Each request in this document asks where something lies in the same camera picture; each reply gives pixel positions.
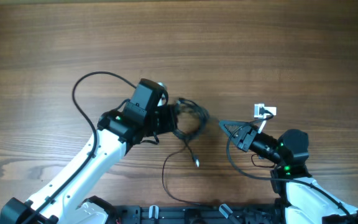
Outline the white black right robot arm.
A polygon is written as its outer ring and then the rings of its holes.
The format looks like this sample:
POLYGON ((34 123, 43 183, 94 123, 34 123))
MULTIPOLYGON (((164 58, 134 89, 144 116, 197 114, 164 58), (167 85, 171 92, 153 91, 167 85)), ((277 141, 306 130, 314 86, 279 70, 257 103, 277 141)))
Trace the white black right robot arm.
POLYGON ((289 129, 275 139, 253 122, 222 120, 219 127, 228 136, 228 145, 274 163, 267 181, 282 199, 282 222, 358 223, 358 208, 324 190, 309 173, 307 133, 289 129))

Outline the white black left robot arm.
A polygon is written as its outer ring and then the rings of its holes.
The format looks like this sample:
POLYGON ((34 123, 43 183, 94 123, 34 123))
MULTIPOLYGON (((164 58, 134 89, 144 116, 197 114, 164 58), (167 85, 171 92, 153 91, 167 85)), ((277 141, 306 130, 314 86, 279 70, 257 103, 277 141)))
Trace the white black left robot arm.
POLYGON ((89 191, 114 164, 149 136, 171 132, 177 120, 162 83, 141 79, 122 111, 101 115, 82 150, 25 202, 11 198, 0 223, 115 223, 115 208, 89 191))

